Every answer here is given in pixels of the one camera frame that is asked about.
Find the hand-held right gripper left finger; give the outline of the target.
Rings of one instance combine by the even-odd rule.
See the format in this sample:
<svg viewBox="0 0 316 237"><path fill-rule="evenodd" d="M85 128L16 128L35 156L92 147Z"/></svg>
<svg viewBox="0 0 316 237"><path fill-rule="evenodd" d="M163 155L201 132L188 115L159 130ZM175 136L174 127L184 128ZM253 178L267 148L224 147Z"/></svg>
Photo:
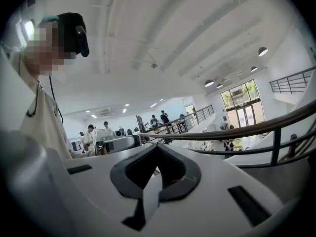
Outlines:
<svg viewBox="0 0 316 237"><path fill-rule="evenodd" d="M137 154L144 147L112 155L66 160L66 168L89 165L91 169L70 175L75 196L75 226L78 237L157 237L158 226L147 223L136 231L122 223L133 215L137 200L123 197L110 180L110 171L119 161Z"/></svg>

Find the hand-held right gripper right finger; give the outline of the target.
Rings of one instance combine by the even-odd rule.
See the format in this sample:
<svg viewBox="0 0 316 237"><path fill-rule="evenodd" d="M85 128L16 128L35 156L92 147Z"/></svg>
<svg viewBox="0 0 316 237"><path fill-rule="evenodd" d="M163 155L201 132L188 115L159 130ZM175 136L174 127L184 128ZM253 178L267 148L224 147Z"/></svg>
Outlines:
<svg viewBox="0 0 316 237"><path fill-rule="evenodd" d="M148 222L150 237L268 237L277 227L280 198L235 165L215 156L167 146L195 161L201 169L198 186L184 199L161 203ZM251 223L230 193L241 187L266 212Z"/></svg>

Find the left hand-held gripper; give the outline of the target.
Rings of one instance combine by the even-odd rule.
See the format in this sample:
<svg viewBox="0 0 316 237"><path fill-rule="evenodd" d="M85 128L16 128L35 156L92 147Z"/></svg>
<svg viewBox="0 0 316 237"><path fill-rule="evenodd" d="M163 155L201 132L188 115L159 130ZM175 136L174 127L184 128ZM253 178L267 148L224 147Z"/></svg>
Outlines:
<svg viewBox="0 0 316 237"><path fill-rule="evenodd" d="M139 135L123 136L121 131L97 129L95 141L98 142L98 154L106 155L132 149L142 145Z"/></svg>

